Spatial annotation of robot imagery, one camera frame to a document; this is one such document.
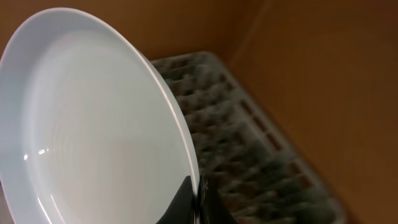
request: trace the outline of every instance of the white plate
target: white plate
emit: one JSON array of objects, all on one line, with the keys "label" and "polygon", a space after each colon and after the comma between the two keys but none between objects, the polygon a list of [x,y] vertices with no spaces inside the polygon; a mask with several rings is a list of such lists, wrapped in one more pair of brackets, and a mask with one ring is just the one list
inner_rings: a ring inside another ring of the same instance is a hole
[{"label": "white plate", "polygon": [[92,15],[57,8],[28,18],[2,56],[0,107],[0,178],[18,224],[156,223],[185,176],[197,193],[171,91]]}]

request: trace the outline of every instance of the brown background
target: brown background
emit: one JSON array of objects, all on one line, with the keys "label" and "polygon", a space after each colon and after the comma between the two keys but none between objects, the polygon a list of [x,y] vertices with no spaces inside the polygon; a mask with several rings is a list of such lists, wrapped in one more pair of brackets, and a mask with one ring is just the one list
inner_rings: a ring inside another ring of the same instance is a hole
[{"label": "brown background", "polygon": [[2,0],[0,49],[56,6],[94,14],[149,59],[216,52],[356,222],[398,223],[398,2]]}]

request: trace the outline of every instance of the white ceramic dish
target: white ceramic dish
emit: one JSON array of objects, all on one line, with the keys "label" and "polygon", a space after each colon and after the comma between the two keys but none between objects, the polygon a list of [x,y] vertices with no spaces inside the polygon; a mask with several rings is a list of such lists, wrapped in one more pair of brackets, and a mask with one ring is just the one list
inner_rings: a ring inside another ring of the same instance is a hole
[{"label": "white ceramic dish", "polygon": [[75,9],[28,18],[0,63],[0,179],[16,224],[155,223],[185,176],[173,94],[121,34]]}]

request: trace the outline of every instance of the gray plastic crate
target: gray plastic crate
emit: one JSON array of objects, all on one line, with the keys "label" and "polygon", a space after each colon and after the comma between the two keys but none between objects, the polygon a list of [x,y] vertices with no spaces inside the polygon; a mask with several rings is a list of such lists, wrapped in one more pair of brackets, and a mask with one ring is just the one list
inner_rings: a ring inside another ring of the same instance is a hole
[{"label": "gray plastic crate", "polygon": [[209,52],[152,61],[187,121],[201,174],[240,223],[342,224],[340,203]]}]

